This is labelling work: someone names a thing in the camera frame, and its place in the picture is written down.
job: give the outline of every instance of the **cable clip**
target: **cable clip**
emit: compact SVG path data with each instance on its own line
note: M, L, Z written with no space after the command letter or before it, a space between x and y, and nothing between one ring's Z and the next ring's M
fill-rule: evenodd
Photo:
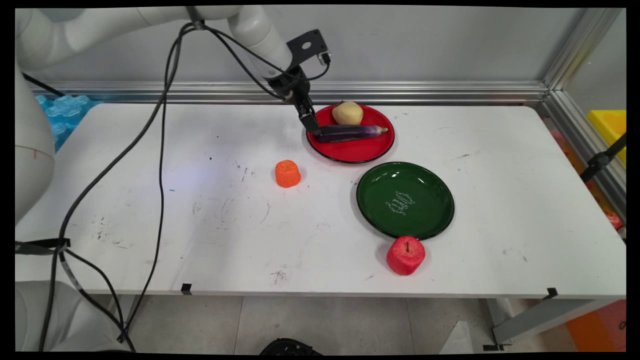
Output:
M20 255L51 255L58 248L58 252L63 252L67 247L71 246L71 240L68 238L53 238L35 241L15 242L15 253Z
M187 13L189 13L189 18L193 23L193 27L196 30L204 30L204 19L198 13L195 6L185 6L187 8Z

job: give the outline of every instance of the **yellow container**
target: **yellow container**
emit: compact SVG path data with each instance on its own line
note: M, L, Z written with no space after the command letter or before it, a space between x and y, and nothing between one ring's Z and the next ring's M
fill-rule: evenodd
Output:
M609 145L612 145L627 132L626 110L593 110L587 118ZM627 147L618 153L622 162L627 166Z

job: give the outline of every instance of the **plate rim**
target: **plate rim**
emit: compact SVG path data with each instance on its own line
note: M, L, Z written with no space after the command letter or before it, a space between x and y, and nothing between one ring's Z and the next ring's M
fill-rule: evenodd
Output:
M392 237L392 238L394 238L394 239L396 239L396 238L397 238L394 234L390 234L390 233L388 233L387 231L385 231L385 230L381 229L381 228L380 228L380 227L378 227L376 224L374 224L374 223L373 223L373 221L371 221L371 219L370 219L370 218L365 214L365 212L362 210L362 205L360 204L360 199L359 199L359 197L358 197L358 193L360 192L360 185L362 184L362 179L363 179L363 178L364 178L364 177L365 177L365 176L366 176L370 171L374 170L375 168L381 167L381 166L383 166L383 165L390 165L390 164L409 164L409 165L413 165L413 166L419 167L419 168L423 169L424 171L426 171L426 172L429 172L429 173L433 174L433 175L434 175L438 180L440 180L440 181L442 182L442 184L444 184L444 186L445 186L445 188L447 189L447 192L449 192L449 195L451 196L451 200L452 200L452 202L451 202L451 216L449 217L449 219L448 219L448 221L446 222L446 224L442 227L442 229L438 230L438 232L436 232L436 233L434 233L434 234L432 234L432 235L430 235L430 236L425 236L425 237L416 238L416 239L418 239L419 241L427 240L427 239L433 238L433 237L435 237L435 236L438 236L438 235L439 235L439 234L441 234L443 231L445 231L445 230L449 227L449 225L451 225L451 222L453 221L453 217L454 217L454 215L456 214L456 201L455 201L455 199L453 198L453 194L451 193L451 189L449 189L449 187L447 186L447 184L446 184L446 183L445 183L445 182L440 178L440 176L436 175L433 171L431 171L431 170L429 170L429 169L427 169L427 168L425 168L425 167L422 167L422 166L420 166L420 165L418 165L418 164L409 163L409 162L407 162L407 161L388 161L388 162L386 162L386 163L378 164L378 165L376 165L376 166L374 166L374 167L370 168L369 170L367 170L367 172L365 172L364 174L362 174L362 176L360 177L360 180L358 181L358 186L356 187L356 203L358 204L358 210L360 210L360 214L362 214L362 216L366 219L366 221L367 221L369 224L371 224L371 226L375 227L375 228L376 228L376 230L378 230L379 232L381 232L381 233L383 233L383 234L385 234L385 235L387 235L387 236L390 236L390 237Z
M369 109L372 109L372 110L377 111L380 115L382 115L382 116L384 116L384 117L385 117L385 119L389 122L389 125L391 125L391 128L394 130L394 138L393 138L393 139L391 139L391 144L389 145L389 147L387 148L387 150L385 150L385 152L383 152L382 154L380 154L380 155L376 156L375 158L371 158L371 159L369 159L369 160L363 160L363 161L346 161L346 160L338 160L338 159L334 159L334 158L332 158L332 157L331 157L331 156L329 156L329 155L325 155L323 152L321 152L320 150L318 150L318 149L314 146L314 144L312 144L312 143L311 143L311 140L309 139L309 132L305 129L305 130L304 130L304 132L305 132L305 138L307 138L307 142L309 143L309 146L311 146L311 148L312 148L313 150L315 150L318 154L320 154L320 155L324 156L325 158L327 158L327 159L329 159L329 160L337 161L337 162L339 162L339 163L343 163L343 164L362 164L362 163L368 163L368 162L370 162L370 161L374 161L374 160L376 160L376 159L380 159L380 158L381 158L381 157L383 157L386 153L388 153L388 152L389 152L389 150L391 150L391 148L394 146L394 143L396 142L396 128L395 128L395 127L394 127L394 125L391 123L391 120L389 120L389 118L388 118L385 114L381 113L381 112L380 112L380 111L378 111L377 109L372 108L372 107L367 106L367 105L363 105L363 104L358 104L358 105L360 105L360 106L365 106L365 107L367 107L367 108L369 108ZM324 109L326 109L326 108L331 108L332 106L337 106L337 105L328 105L328 106L325 106L324 108L322 108L322 109L318 110L317 112L323 111L323 110L324 110Z

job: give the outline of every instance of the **red plate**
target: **red plate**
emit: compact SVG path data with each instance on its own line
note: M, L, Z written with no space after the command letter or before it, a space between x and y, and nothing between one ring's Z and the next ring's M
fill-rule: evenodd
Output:
M333 115L331 115L331 111L336 106L337 105L327 106L316 113L316 118L320 126L337 124L335 119L333 119ZM360 107L364 110L364 116L362 117L360 125L377 125L388 128L388 131L371 139L336 143L319 143L313 135L307 133L307 140L311 147L325 158L341 163L366 163L367 161L375 160L386 154L396 139L394 127L391 125L389 119L378 110L364 105L360 105Z

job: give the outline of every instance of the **green plate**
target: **green plate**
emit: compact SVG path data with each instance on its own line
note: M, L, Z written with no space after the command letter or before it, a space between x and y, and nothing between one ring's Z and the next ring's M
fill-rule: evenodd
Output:
M453 196L436 174L416 164L380 164L362 176L358 207L376 229L399 238L432 238L453 219Z

